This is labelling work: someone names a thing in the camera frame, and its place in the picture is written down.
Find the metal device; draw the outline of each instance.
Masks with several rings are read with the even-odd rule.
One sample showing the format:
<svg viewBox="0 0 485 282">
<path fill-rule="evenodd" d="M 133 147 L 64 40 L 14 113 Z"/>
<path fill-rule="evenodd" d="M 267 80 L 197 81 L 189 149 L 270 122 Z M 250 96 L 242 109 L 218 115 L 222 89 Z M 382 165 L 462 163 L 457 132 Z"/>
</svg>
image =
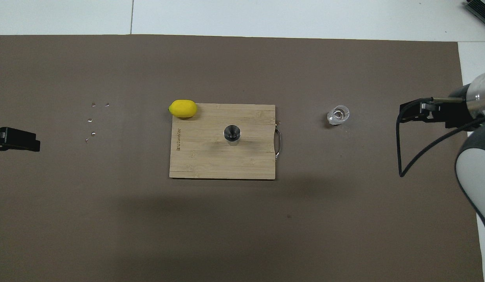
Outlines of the metal device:
<svg viewBox="0 0 485 282">
<path fill-rule="evenodd" d="M 457 128 L 423 148 L 402 169 L 399 126 L 409 121 L 443 122 L 446 128 Z M 464 130 L 473 133 L 458 153 L 455 162 L 456 178 L 485 226 L 485 73 L 447 98 L 421 98 L 400 105 L 396 121 L 399 176 L 404 177 L 419 157 L 432 147 Z"/>
<path fill-rule="evenodd" d="M 465 8 L 485 23 L 485 0 L 467 0 Z"/>
<path fill-rule="evenodd" d="M 29 150 L 40 151 L 40 141 L 36 140 L 36 134 L 17 130 L 11 127 L 0 128 L 0 151 L 5 150 Z"/>
<path fill-rule="evenodd" d="M 223 130 L 223 136 L 230 146 L 235 146 L 239 144 L 241 130 L 237 125 L 228 125 L 225 127 L 225 130 Z"/>
</svg>

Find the brown mat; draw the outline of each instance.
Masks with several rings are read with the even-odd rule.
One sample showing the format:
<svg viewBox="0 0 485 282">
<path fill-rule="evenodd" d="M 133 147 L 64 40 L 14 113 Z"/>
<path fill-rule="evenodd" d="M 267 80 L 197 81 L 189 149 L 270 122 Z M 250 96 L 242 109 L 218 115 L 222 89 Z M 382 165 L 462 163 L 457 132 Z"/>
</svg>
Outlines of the brown mat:
<svg viewBox="0 0 485 282">
<path fill-rule="evenodd" d="M 41 141 L 0 152 L 0 281 L 481 281 L 465 134 L 397 175 L 398 105 L 459 86 L 450 42 L 0 36 L 0 127 Z M 275 104 L 276 180 L 170 179 L 180 98 Z M 446 132 L 401 127 L 404 163 Z"/>
</svg>

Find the transparent plastic cup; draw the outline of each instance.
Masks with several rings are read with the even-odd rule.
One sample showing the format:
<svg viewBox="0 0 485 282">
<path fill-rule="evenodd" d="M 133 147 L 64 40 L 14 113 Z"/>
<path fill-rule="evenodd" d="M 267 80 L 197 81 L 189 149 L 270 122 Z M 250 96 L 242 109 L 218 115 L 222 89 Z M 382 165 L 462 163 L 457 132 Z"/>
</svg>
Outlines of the transparent plastic cup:
<svg viewBox="0 0 485 282">
<path fill-rule="evenodd" d="M 350 116 L 350 111 L 344 105 L 338 105 L 328 113 L 328 122 L 331 125 L 341 125 Z"/>
</svg>

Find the metal handle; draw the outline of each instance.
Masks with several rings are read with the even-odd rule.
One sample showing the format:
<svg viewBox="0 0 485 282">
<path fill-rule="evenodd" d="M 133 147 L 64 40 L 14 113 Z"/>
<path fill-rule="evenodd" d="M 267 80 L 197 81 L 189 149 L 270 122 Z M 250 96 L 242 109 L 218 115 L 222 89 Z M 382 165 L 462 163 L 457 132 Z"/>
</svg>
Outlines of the metal handle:
<svg viewBox="0 0 485 282">
<path fill-rule="evenodd" d="M 275 123 L 275 132 L 277 132 L 278 136 L 279 136 L 279 149 L 277 150 L 277 152 L 275 152 L 275 159 L 277 159 L 277 157 L 279 156 L 279 153 L 280 153 L 280 148 L 282 147 L 281 146 L 281 137 L 280 137 L 280 131 L 279 131 L 279 128 L 277 127 L 277 124 Z"/>
</svg>

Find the lemon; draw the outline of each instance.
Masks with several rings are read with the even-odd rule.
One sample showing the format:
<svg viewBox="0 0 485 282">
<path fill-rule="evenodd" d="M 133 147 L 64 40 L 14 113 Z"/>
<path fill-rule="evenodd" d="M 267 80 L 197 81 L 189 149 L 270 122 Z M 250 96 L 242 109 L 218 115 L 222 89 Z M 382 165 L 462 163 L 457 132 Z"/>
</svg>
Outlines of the lemon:
<svg viewBox="0 0 485 282">
<path fill-rule="evenodd" d="M 169 112 L 177 118 L 190 118 L 197 112 L 197 105 L 192 100 L 176 100 L 169 106 Z"/>
</svg>

